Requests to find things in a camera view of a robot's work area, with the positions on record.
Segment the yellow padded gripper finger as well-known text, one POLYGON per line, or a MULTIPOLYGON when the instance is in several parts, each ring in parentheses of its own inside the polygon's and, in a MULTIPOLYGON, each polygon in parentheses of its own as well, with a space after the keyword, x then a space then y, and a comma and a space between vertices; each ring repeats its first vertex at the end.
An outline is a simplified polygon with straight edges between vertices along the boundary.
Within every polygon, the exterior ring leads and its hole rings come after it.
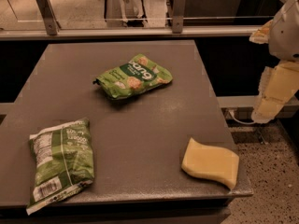
POLYGON ((280 61, 274 68, 266 66, 251 114, 255 123, 267 123, 299 91, 299 62, 280 61))

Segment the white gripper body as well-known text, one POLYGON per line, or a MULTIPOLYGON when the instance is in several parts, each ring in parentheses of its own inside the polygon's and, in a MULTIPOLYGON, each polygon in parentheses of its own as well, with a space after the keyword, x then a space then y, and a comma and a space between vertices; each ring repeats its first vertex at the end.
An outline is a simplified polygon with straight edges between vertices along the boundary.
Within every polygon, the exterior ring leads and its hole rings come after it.
POLYGON ((275 15, 269 52, 280 60, 299 61, 299 0, 288 0, 275 15))

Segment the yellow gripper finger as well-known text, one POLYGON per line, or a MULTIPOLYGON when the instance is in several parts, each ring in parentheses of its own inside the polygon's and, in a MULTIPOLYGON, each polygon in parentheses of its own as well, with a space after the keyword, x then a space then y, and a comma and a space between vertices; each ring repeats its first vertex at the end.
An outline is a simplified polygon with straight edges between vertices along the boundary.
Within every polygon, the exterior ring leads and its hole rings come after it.
POLYGON ((249 41, 256 44, 267 44, 269 42, 271 25, 272 20, 265 23, 262 27, 251 34, 251 36, 249 37, 249 41))

